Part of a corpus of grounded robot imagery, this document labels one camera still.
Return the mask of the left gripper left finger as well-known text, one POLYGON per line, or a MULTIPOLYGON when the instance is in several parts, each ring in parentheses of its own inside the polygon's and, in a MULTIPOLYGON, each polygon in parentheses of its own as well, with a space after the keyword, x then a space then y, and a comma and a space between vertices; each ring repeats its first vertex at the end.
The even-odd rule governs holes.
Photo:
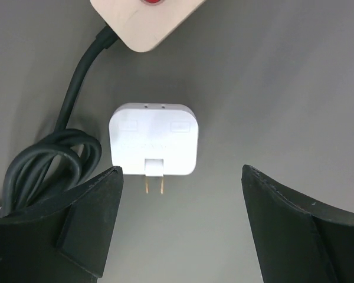
POLYGON ((0 282, 96 282, 103 276, 123 190, 112 167, 0 218, 0 282))

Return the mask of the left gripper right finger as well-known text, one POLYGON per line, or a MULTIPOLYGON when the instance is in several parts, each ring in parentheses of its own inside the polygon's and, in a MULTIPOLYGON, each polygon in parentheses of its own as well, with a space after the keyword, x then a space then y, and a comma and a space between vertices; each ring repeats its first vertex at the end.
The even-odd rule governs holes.
POLYGON ((241 183, 264 282, 354 282, 354 213, 249 165, 241 183))

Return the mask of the white usb charger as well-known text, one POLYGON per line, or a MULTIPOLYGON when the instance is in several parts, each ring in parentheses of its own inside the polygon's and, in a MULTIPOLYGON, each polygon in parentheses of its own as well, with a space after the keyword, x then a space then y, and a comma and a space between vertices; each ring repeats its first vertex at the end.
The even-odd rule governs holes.
POLYGON ((125 103, 109 120, 112 165, 124 175, 158 177, 160 193, 165 176, 187 176, 196 167, 199 125, 183 104, 125 103))

